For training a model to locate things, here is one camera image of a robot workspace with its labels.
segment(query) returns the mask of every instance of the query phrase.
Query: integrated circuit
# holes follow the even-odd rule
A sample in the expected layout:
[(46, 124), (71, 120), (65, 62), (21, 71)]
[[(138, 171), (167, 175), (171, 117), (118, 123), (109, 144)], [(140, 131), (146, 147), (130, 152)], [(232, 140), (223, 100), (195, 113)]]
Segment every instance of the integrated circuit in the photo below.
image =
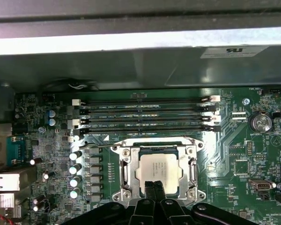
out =
[(235, 175), (248, 175), (249, 174), (249, 161), (246, 159), (238, 159), (234, 161)]

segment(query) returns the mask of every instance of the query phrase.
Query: electrolytic capacitor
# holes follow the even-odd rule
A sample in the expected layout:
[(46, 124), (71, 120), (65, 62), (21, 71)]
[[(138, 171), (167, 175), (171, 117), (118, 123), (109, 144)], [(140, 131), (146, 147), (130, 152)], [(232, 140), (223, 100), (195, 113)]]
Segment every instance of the electrolytic capacitor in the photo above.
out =
[(49, 116), (50, 118), (53, 118), (54, 116), (56, 116), (56, 112), (55, 112), (54, 110), (50, 110), (50, 111), (48, 112), (48, 116)]
[(45, 195), (39, 195), (38, 197), (36, 197), (35, 199), (33, 199), (33, 204), (38, 204), (39, 202), (43, 201), (46, 198)]
[(80, 156), (82, 156), (82, 151), (75, 151), (73, 153), (70, 154), (70, 160), (76, 160), (77, 158), (79, 158)]
[(74, 177), (71, 181), (70, 181), (70, 186), (71, 187), (77, 187), (78, 184), (81, 182), (81, 178), (80, 177)]
[(82, 168), (82, 165), (80, 163), (73, 165), (70, 169), (69, 172), (70, 174), (74, 175), (76, 174), (78, 171), (80, 171)]
[(33, 211), (37, 212), (37, 211), (39, 211), (40, 209), (42, 209), (44, 206), (45, 206), (45, 202), (44, 202), (44, 201), (39, 202), (38, 204), (36, 204), (36, 205), (33, 207)]
[(34, 158), (32, 160), (30, 160), (30, 165), (35, 165), (35, 164), (39, 164), (43, 161), (42, 158)]
[(61, 224), (62, 224), (62, 221), (61, 221), (61, 220), (58, 220), (58, 221), (55, 222), (54, 225), (61, 225)]
[(76, 188), (74, 188), (73, 191), (71, 191), (70, 197), (71, 197), (71, 198), (77, 198), (78, 195), (80, 194), (80, 192), (81, 192), (81, 190), (76, 187)]
[(52, 177), (54, 175), (55, 175), (54, 171), (46, 172), (46, 173), (44, 173), (44, 179), (48, 180), (50, 177)]
[(49, 126), (54, 126), (56, 124), (55, 119), (49, 119), (48, 124)]

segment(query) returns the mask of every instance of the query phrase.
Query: chip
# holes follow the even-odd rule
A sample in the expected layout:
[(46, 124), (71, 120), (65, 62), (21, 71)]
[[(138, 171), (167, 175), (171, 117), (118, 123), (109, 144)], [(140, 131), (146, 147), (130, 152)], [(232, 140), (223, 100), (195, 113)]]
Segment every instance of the chip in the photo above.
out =
[(46, 151), (52, 151), (52, 145), (48, 144), (45, 146)]
[(247, 218), (247, 211), (239, 211), (239, 216), (241, 217), (241, 218)]
[(72, 211), (73, 205), (71, 204), (65, 204), (65, 210), (67, 210), (68, 212)]
[(160, 180), (166, 194), (175, 194), (181, 177), (182, 170), (175, 154), (146, 154), (140, 157), (136, 178), (140, 181), (142, 193), (145, 193), (145, 181)]
[(39, 144), (38, 140), (31, 140), (31, 145), (32, 146), (36, 146), (38, 144)]
[(49, 191), (55, 191), (55, 186), (54, 185), (50, 185), (49, 186)]
[(60, 164), (60, 169), (61, 170), (67, 170), (67, 164), (66, 163), (61, 163)]
[(248, 175), (249, 174), (249, 161), (248, 160), (235, 160), (234, 161), (235, 175)]

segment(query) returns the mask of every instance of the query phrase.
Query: metal frame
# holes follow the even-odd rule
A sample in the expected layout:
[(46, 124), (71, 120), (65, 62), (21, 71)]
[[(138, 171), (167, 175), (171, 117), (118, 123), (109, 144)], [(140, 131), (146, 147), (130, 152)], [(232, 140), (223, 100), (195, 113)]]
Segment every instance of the metal frame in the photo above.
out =
[(198, 190), (197, 152), (204, 148), (203, 142), (189, 137), (161, 137), (161, 138), (128, 138), (114, 143), (121, 146), (111, 147), (111, 151), (119, 154), (119, 173), (121, 189), (112, 195), (115, 202), (124, 206), (129, 205), (131, 199), (139, 199), (140, 181), (135, 177), (135, 171), (139, 168), (139, 152), (142, 145), (135, 143), (173, 143), (181, 145), (158, 145), (159, 148), (176, 148), (178, 151), (178, 165), (182, 169), (182, 177), (179, 179), (179, 200), (185, 205), (200, 202), (206, 198), (206, 194)]
[(204, 14), (206, 12), (227, 13), (265, 10), (281, 11), (281, 0), (192, 0), (192, 1), (161, 1), (145, 0), (140, 4), (137, 0), (1, 0), (0, 20), (54, 20), (81, 17), (116, 17), (123, 15), (179, 15)]

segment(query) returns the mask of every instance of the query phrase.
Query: sticker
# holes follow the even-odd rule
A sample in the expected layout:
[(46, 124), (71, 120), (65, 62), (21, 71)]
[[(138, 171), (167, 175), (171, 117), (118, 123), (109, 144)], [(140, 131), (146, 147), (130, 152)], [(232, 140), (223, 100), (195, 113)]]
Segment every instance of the sticker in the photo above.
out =
[(268, 46), (207, 48), (201, 59), (253, 57), (267, 48)]

